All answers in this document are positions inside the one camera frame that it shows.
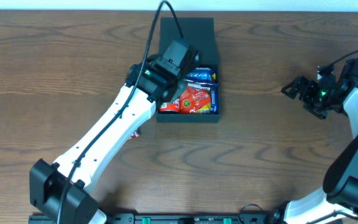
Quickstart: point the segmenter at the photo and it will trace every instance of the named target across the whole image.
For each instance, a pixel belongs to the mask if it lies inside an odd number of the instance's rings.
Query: wooden table
[[[153,12],[0,11],[0,223],[26,223],[28,173],[64,153],[139,63]],[[221,58],[218,124],[142,126],[93,196],[108,212],[269,210],[321,186],[352,139],[348,119],[321,121],[280,93],[299,75],[358,49],[358,13],[178,12],[214,17]],[[158,49],[159,25],[150,52]],[[342,69],[337,66],[336,73]]]

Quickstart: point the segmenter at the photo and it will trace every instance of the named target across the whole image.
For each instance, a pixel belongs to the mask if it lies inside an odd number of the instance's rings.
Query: black cable
[[[325,65],[325,66],[322,66],[322,69],[321,70],[324,70],[324,69],[327,69],[327,68],[330,68],[332,67],[334,64],[340,62],[341,60],[344,60],[345,58],[347,58],[348,56],[351,56],[351,55],[354,55],[354,54],[357,54],[358,53],[358,50],[355,50],[353,52],[350,52],[348,54],[345,54],[343,55],[342,57],[338,58],[337,60],[335,60],[334,62],[328,64],[328,65]]]
[[[130,100],[132,99],[132,97],[134,96],[134,93],[136,91],[136,88],[139,84],[139,80],[140,80],[140,77],[142,76],[142,73],[143,73],[143,70],[144,70],[144,67],[145,67],[145,64],[146,64],[146,61],[147,61],[147,56],[149,55],[149,50],[150,50],[150,44],[151,44],[151,41],[152,41],[152,38],[153,38],[153,33],[154,33],[154,29],[155,29],[155,25],[157,24],[157,19],[158,19],[158,16],[160,15],[160,11],[161,11],[161,8],[162,6],[166,4],[169,9],[171,10],[172,12],[172,15],[175,19],[175,22],[178,26],[178,30],[179,30],[179,34],[180,34],[180,38],[183,39],[183,33],[181,31],[181,28],[180,28],[180,25],[179,25],[179,22],[178,22],[178,18],[177,18],[177,15],[175,14],[175,11],[173,10],[171,4],[166,1],[166,0],[163,0],[160,2],[160,5],[158,6],[156,12],[155,12],[155,15],[154,15],[154,19],[153,19],[153,23],[152,23],[152,26],[150,28],[150,32],[149,32],[149,38],[147,39],[147,42],[146,42],[146,47],[145,47],[145,50],[144,50],[144,54],[143,54],[143,61],[142,61],[142,66],[140,67],[140,72],[139,72],[139,76],[137,77],[137,80],[135,82],[135,85],[133,86],[131,92],[129,93],[129,96],[127,98],[127,100],[125,101],[125,103],[123,104],[123,106],[121,107],[120,110],[117,111],[116,115],[112,118],[112,120],[92,139],[92,141],[85,147],[85,149],[82,151],[82,153],[80,154],[80,156],[78,156],[77,160],[74,162],[74,165],[73,165],[73,168],[71,168],[71,171],[67,177],[67,181],[63,187],[63,191],[62,191],[62,195],[60,197],[60,204],[59,204],[59,209],[58,209],[58,215],[57,215],[57,224],[62,224],[62,213],[63,213],[63,204],[65,202],[65,199],[67,197],[67,192],[68,192],[68,189],[70,187],[70,182],[71,182],[71,179],[73,178],[73,175],[75,173],[75,170],[76,168],[81,164],[81,160],[82,158],[85,157],[85,154],[89,151],[89,149],[92,147],[92,145],[100,138],[100,136],[102,136],[102,134],[108,129],[110,128],[110,126],[119,118],[122,116],[122,113],[124,112],[124,110],[126,109],[127,105],[129,104]]]
[[[264,211],[261,207],[259,207],[259,205],[257,205],[257,204],[250,203],[250,204],[248,204],[248,205],[244,205],[244,206],[243,206],[243,208],[242,208],[242,209],[240,209],[240,211],[239,211],[239,217],[238,217],[238,219],[239,219],[240,223],[244,224],[243,220],[241,220],[241,217],[240,217],[241,212],[242,212],[242,211],[244,211],[245,209],[247,209],[247,208],[251,207],[251,206],[254,206],[254,207],[259,208],[259,209],[260,209],[260,211],[261,211],[261,212],[263,212],[263,213],[265,212],[265,211]]]
[[[317,224],[317,223],[319,223],[319,222],[321,222],[323,220],[326,220],[327,218],[336,217],[337,215],[343,215],[343,216],[345,216],[347,218],[350,218],[351,220],[358,221],[358,217],[354,217],[352,215],[349,215],[349,214],[347,214],[345,212],[341,212],[341,211],[333,211],[332,213],[330,213],[330,214],[328,214],[326,216],[323,216],[321,218],[316,219],[315,221],[308,222],[306,224]]]

